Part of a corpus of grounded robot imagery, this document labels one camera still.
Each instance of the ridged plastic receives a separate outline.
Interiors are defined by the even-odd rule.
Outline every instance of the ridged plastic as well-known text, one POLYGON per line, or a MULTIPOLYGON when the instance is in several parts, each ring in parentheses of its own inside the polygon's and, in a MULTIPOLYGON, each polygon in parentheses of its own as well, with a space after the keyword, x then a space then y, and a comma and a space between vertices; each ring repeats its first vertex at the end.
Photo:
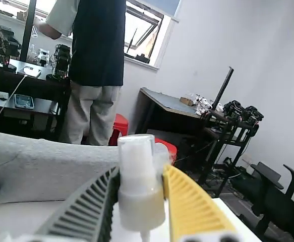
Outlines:
POLYGON ((166 165, 163 182, 164 195, 169 200, 171 242, 187 234, 235 231, 212 198, 182 171, 166 165))
POLYGON ((36 234, 59 235, 89 242, 110 241, 113 205, 120 186, 119 168, 78 188, 36 234))

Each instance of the gray couch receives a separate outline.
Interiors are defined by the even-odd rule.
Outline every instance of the gray couch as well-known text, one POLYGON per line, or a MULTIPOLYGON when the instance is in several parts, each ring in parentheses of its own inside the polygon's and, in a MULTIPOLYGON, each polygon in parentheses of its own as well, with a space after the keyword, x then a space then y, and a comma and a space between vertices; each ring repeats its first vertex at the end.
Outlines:
POLYGON ((0 234, 33 233, 72 192, 118 161, 117 147, 0 133, 0 234))

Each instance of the black vest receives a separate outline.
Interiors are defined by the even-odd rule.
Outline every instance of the black vest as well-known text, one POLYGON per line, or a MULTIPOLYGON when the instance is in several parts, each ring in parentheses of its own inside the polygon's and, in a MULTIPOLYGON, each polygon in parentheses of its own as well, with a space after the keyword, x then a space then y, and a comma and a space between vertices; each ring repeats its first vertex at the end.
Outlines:
POLYGON ((73 24, 72 81, 122 86, 126 0, 80 0, 73 24))

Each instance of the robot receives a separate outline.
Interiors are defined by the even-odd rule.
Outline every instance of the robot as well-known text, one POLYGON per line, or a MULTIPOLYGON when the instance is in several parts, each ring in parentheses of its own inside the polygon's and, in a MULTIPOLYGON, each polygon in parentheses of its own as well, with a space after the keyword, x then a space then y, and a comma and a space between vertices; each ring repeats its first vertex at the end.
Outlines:
POLYGON ((11 28, 0 25, 0 69, 16 72, 17 68, 10 64, 10 57, 19 56, 20 42, 14 37, 11 28))

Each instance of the khaki pants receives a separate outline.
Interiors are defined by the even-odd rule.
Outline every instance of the khaki pants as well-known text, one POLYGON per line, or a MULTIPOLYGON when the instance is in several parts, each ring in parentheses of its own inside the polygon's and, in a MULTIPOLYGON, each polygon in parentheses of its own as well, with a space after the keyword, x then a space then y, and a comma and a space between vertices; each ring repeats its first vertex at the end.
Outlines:
POLYGON ((60 141, 80 144, 90 125, 88 144, 108 145, 115 120, 120 86, 90 87, 71 84, 72 92, 60 141))

